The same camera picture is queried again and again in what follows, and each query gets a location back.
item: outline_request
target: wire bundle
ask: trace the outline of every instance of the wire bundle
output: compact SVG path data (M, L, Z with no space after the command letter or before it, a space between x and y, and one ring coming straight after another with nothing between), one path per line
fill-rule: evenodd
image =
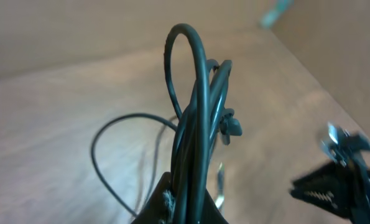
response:
M172 47L179 34L185 35L189 41L196 70L192 96L183 112L179 106L171 77ZM136 213L119 198L98 168L95 159L97 140L111 125L134 117L154 119L176 131L170 165L171 190L176 199L173 222L177 224L199 223L203 211L208 165L224 110L231 64L230 60L225 60L221 65L216 60L207 60L196 30L188 24L177 24L171 29L165 42L164 71L170 99L179 119L178 126L158 116L139 113L116 118L97 132L91 145L91 158L96 173L117 201L133 216L136 216ZM214 76L209 85L211 70L214 71Z

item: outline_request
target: blurry background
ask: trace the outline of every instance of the blurry background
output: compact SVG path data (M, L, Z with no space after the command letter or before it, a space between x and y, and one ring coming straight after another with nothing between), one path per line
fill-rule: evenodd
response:
M290 198L290 180L326 157L327 121L370 137L370 0L295 1L272 30L257 26L275 1L0 0L0 223L128 223L91 166L96 130L115 116L174 114L164 82L166 35L191 24L208 58L233 61L227 107L243 136L219 146L230 223L347 223ZM182 108L195 73L187 41L173 50ZM153 121L111 128L100 166L140 208L151 177ZM157 180L168 170L164 134Z

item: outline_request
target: floor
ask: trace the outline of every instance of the floor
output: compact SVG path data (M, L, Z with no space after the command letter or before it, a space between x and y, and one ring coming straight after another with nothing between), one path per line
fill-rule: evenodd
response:
M230 223L347 223L298 202L290 180L326 160L316 135L327 121L358 125L269 31L203 36L207 57L231 59L226 106L243 136L220 146L210 166L215 191L226 168L224 215ZM97 62L0 80L0 223L129 223L91 166L96 130L113 117L174 112L162 65L163 46ZM184 38L173 52L173 82L182 107L195 79ZM112 186L139 208L150 181L160 125L125 121L98 144L98 161ZM173 132L164 134L158 177L169 168Z

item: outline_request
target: beige floor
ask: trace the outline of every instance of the beige floor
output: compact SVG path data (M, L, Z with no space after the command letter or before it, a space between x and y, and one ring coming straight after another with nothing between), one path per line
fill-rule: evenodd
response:
M195 79L190 48L174 48L173 81L181 105ZM243 136L216 150L214 172L226 166L225 217L230 223L347 223L290 198L290 180L326 157L315 136L327 121L354 121L268 31L203 37L207 57L233 61L227 107ZM129 214L91 166L95 131L122 114L174 114L164 82L163 46L99 62L0 80L0 223L127 223ZM134 120L115 126L98 145L103 172L132 207L150 179L160 125ZM167 132L159 174L168 170Z

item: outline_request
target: beige wall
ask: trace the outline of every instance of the beige wall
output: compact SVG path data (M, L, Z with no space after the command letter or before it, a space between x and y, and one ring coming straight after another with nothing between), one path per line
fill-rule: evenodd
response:
M273 30L370 136L370 0L296 1Z
M179 22L201 35L247 29L270 2L0 0L0 76L160 46Z

